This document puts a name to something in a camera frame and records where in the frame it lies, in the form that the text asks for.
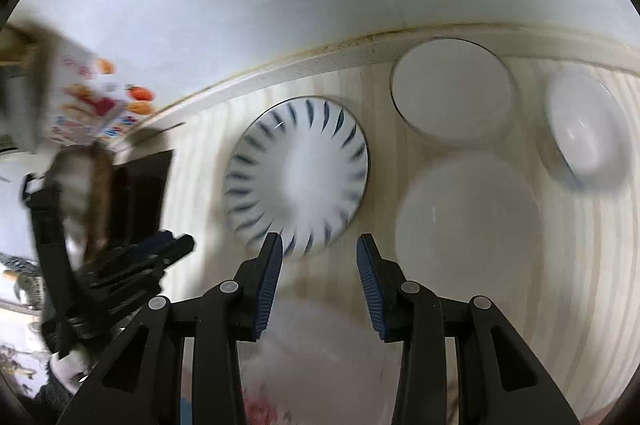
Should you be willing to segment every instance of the cardboard box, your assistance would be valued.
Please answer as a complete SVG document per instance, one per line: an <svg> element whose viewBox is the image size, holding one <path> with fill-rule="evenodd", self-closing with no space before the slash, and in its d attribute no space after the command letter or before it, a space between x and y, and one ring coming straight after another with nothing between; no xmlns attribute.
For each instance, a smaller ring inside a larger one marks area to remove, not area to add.
<svg viewBox="0 0 640 425"><path fill-rule="evenodd" d="M12 147L29 152L37 145L34 63L39 51L39 45L27 34L9 25L0 30L0 135L6 133Z"/></svg>
<svg viewBox="0 0 640 425"><path fill-rule="evenodd" d="M155 112L156 95L71 41L49 51L45 135L60 144L109 143Z"/></svg>

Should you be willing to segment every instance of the white bowl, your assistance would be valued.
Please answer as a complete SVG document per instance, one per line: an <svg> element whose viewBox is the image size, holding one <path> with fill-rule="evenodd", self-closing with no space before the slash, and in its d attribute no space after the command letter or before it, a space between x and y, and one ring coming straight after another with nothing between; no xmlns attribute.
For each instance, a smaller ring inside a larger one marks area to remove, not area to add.
<svg viewBox="0 0 640 425"><path fill-rule="evenodd" d="M609 90L583 72L561 72L545 92L546 126L539 141L552 176L581 191L605 192L631 170L625 115Z"/></svg>
<svg viewBox="0 0 640 425"><path fill-rule="evenodd" d="M504 134L516 96L509 70L495 55L451 38L405 53L394 67L391 94L412 128L452 147L487 145Z"/></svg>
<svg viewBox="0 0 640 425"><path fill-rule="evenodd" d="M462 301L486 295L504 303L529 278L541 238L529 184L486 153L428 168L410 185L396 220L396 256L407 279Z"/></svg>

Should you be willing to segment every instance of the plate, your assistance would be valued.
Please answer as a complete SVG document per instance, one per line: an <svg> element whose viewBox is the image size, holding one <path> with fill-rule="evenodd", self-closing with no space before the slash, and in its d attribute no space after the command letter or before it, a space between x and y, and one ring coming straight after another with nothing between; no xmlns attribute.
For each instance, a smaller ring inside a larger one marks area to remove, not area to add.
<svg viewBox="0 0 640 425"><path fill-rule="evenodd" d="M255 344L238 343L248 425L388 425L401 347L328 307L278 299Z"/></svg>
<svg viewBox="0 0 640 425"><path fill-rule="evenodd" d="M431 141L476 147L506 132L515 85L510 71L489 50L442 38L400 58L391 94L402 118Z"/></svg>
<svg viewBox="0 0 640 425"><path fill-rule="evenodd" d="M368 175L353 115L327 98L293 98L262 113L236 145L225 174L228 220L248 248L277 231L284 255L301 257L346 228Z"/></svg>
<svg viewBox="0 0 640 425"><path fill-rule="evenodd" d="M498 305L515 284L529 282L542 224L529 184L510 165L461 153L431 166L408 192L395 236L407 279L440 297L485 295Z"/></svg>

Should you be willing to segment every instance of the ceramic plate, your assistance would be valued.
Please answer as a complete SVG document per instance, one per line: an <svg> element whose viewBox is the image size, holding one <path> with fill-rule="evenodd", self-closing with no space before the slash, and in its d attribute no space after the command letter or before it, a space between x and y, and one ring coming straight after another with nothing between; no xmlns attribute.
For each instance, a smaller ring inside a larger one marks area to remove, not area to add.
<svg viewBox="0 0 640 425"><path fill-rule="evenodd" d="M346 228L368 174L367 142L350 112L325 98L287 100L234 149L225 176L230 224L250 249L278 231L285 256L306 255Z"/></svg>
<svg viewBox="0 0 640 425"><path fill-rule="evenodd" d="M394 67L391 94L415 130L440 144L489 144L508 127L515 86L509 70L489 50L443 38L420 44Z"/></svg>
<svg viewBox="0 0 640 425"><path fill-rule="evenodd" d="M462 301L486 295L502 305L514 283L528 286L541 239L527 180L485 153L430 166L411 183L396 220L396 256L407 278Z"/></svg>

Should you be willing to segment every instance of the dish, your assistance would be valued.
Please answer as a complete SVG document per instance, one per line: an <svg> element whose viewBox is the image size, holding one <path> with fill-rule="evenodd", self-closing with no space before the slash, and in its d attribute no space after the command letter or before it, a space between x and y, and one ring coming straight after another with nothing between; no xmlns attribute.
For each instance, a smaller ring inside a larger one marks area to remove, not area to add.
<svg viewBox="0 0 640 425"><path fill-rule="evenodd" d="M632 164L625 115L609 90L584 72L561 72L545 91L545 122L539 139L546 169L581 191L614 191Z"/></svg>
<svg viewBox="0 0 640 425"><path fill-rule="evenodd" d="M256 344L239 342L248 425L387 425L401 347L341 313L276 301Z"/></svg>
<svg viewBox="0 0 640 425"><path fill-rule="evenodd" d="M262 113L236 145L225 175L228 220L248 248L278 231L284 255L301 257L346 228L368 175L353 115L327 98L293 98Z"/></svg>
<svg viewBox="0 0 640 425"><path fill-rule="evenodd" d="M500 304L529 278L542 247L538 205L510 165L480 152L442 160L415 180L396 220L407 278L440 297L485 295Z"/></svg>
<svg viewBox="0 0 640 425"><path fill-rule="evenodd" d="M443 38L405 53L392 75L398 113L430 140L453 147L490 144L513 115L509 70L485 48Z"/></svg>

